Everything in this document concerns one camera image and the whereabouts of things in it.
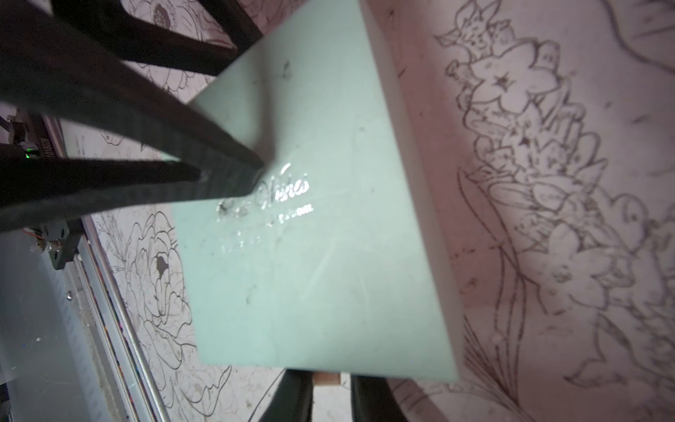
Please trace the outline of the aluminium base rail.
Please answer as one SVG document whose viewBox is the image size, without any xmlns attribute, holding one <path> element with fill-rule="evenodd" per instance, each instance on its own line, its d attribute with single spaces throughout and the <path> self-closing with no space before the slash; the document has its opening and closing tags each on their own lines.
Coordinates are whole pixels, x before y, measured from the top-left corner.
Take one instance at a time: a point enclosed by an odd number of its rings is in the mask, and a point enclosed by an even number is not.
<svg viewBox="0 0 675 422">
<path fill-rule="evenodd" d="M 93 221 L 1 233 L 1 418 L 165 421 Z"/>
</svg>

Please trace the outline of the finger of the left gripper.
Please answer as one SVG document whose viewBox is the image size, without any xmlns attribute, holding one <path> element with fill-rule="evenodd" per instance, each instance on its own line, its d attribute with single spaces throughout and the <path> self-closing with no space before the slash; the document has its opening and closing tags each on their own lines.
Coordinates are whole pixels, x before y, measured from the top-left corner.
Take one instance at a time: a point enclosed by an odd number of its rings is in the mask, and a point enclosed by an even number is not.
<svg viewBox="0 0 675 422">
<path fill-rule="evenodd" d="M 1 230 L 119 207 L 191 200 L 203 149 L 187 142 L 172 160 L 35 158 L 1 147 Z"/>
<path fill-rule="evenodd" d="M 1 99 L 123 135 L 171 156 L 133 161 L 110 187 L 132 200 L 253 192 L 264 163 L 214 122 L 26 1 L 1 3 Z"/>
</svg>

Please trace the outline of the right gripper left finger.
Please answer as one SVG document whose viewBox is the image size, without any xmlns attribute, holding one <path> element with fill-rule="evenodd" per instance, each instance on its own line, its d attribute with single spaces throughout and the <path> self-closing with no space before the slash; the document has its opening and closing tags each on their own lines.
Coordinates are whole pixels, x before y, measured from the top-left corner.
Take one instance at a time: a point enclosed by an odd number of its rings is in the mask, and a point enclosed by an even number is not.
<svg viewBox="0 0 675 422">
<path fill-rule="evenodd" d="M 287 369 L 260 422 L 310 422 L 314 373 Z"/>
</svg>

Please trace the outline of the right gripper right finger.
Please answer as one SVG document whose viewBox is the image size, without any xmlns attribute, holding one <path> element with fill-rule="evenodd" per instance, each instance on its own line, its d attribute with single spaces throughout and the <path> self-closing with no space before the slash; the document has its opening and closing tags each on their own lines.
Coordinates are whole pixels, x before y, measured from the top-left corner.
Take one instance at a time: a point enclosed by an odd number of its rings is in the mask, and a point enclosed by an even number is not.
<svg viewBox="0 0 675 422">
<path fill-rule="evenodd" d="M 387 380 L 351 375 L 353 422 L 407 422 Z"/>
</svg>

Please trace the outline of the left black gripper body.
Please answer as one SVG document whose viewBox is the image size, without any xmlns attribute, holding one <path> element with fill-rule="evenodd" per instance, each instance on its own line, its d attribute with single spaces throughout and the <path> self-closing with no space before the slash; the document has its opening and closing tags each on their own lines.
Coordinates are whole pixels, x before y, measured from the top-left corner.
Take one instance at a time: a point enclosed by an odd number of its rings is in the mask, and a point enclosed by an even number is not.
<svg viewBox="0 0 675 422">
<path fill-rule="evenodd" d="M 51 3 L 54 15 L 77 28 L 121 60 L 217 76 L 263 38 L 237 1 L 201 1 L 233 47 L 198 41 L 128 14 L 120 1 Z"/>
</svg>

